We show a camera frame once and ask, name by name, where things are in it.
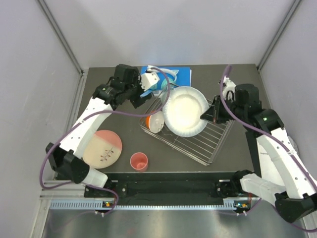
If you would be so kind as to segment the orange white bowl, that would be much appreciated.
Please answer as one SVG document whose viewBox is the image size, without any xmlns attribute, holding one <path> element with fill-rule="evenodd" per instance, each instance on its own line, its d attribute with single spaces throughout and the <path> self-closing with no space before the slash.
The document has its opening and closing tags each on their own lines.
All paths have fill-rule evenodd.
<svg viewBox="0 0 317 238">
<path fill-rule="evenodd" d="M 159 133 L 164 127 L 163 112 L 159 111 L 146 117 L 146 128 L 152 133 Z"/>
</svg>

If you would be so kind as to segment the white blue-rimmed plate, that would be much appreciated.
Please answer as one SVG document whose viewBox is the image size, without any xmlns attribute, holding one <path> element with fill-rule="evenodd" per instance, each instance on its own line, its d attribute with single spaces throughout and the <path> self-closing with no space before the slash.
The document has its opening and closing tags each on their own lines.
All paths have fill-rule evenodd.
<svg viewBox="0 0 317 238">
<path fill-rule="evenodd" d="M 162 112 L 168 129 L 180 137 L 193 137 L 201 133 L 207 121 L 201 119 L 209 109 L 205 96 L 196 88 L 180 86 L 168 94 L 162 93 L 161 102 L 165 103 Z"/>
</svg>

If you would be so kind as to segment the chrome wire dish rack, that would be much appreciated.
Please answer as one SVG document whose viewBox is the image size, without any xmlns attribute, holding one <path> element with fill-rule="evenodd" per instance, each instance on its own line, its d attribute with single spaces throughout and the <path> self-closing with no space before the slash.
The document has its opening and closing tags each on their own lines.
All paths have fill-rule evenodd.
<svg viewBox="0 0 317 238">
<path fill-rule="evenodd" d="M 153 132 L 147 126 L 145 119 L 140 120 L 144 132 L 205 166 L 214 161 L 232 124 L 232 122 L 212 124 L 204 120 L 202 131 L 197 135 L 184 136 L 175 134 L 167 124 L 161 125 L 156 132 Z"/>
</svg>

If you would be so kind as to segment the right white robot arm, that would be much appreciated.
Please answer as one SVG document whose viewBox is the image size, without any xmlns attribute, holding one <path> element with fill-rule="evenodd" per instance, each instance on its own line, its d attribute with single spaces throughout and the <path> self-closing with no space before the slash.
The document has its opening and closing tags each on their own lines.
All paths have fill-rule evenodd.
<svg viewBox="0 0 317 238">
<path fill-rule="evenodd" d="M 259 90 L 253 84 L 221 83 L 220 91 L 201 118 L 214 124 L 229 120 L 241 123 L 254 171 L 235 172 L 229 190 L 220 185 L 218 193 L 256 195 L 289 223 L 315 212 L 317 181 L 300 160 L 277 112 L 262 108 Z"/>
</svg>

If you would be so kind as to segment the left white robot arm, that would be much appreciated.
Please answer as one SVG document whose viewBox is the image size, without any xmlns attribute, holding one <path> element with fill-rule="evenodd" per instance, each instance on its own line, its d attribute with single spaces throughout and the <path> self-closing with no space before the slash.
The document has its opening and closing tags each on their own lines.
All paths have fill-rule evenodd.
<svg viewBox="0 0 317 238">
<path fill-rule="evenodd" d="M 87 107 L 66 135 L 55 144 L 46 147 L 45 159 L 58 175 L 70 182 L 88 184 L 95 187 L 100 196 L 112 192 L 108 176 L 88 164 L 82 157 L 84 151 L 100 125 L 111 114 L 118 114 L 117 108 L 130 101 L 137 108 L 144 104 L 150 95 L 141 95 L 159 82 L 154 72 L 141 74 L 137 67 L 119 64 L 107 83 L 99 85 L 92 94 Z"/>
</svg>

